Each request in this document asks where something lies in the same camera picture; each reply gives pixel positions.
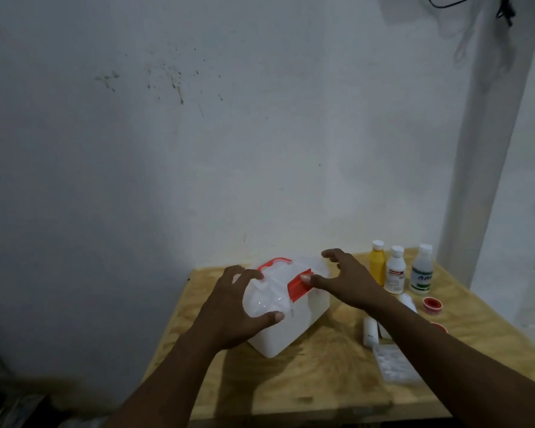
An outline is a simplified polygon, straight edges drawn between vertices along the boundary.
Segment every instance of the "white wall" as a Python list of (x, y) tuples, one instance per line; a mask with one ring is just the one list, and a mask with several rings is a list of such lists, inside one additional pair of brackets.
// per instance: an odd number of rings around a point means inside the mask
[(0, 354), (120, 401), (195, 266), (436, 245), (479, 6), (0, 0)]
[(535, 55), (471, 288), (535, 341)]

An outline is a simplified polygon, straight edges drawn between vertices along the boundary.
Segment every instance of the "plywood surface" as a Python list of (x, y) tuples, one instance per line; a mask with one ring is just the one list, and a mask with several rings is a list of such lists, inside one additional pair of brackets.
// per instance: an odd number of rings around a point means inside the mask
[[(407, 250), (410, 265), (415, 249)], [(368, 254), (357, 254), (363, 264)], [(338, 270), (331, 265), (334, 274)], [(166, 327), (146, 378), (197, 316), (222, 268), (194, 270)], [(444, 303), (442, 314), (421, 311), (451, 335), (535, 380), (535, 346), (476, 295), (436, 265), (431, 295)], [(386, 421), (447, 416), (422, 385), (382, 381), (371, 350), (362, 345), (365, 312), (331, 298), (331, 308), (300, 338), (273, 359), (243, 344), (219, 353), (200, 389), (194, 424), (237, 421), (249, 424), (299, 424), (301, 421)]]

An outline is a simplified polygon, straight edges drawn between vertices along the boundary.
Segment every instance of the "bottle cap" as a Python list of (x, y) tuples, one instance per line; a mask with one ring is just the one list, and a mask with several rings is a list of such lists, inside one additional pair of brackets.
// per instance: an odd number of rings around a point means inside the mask
[(405, 253), (405, 249), (402, 246), (393, 246), (390, 248), (390, 254), (397, 259), (401, 258)]
[(418, 253), (430, 255), (432, 253), (432, 245), (420, 244), (418, 246)]
[(375, 251), (382, 251), (385, 248), (385, 243), (382, 240), (373, 240), (372, 248)]

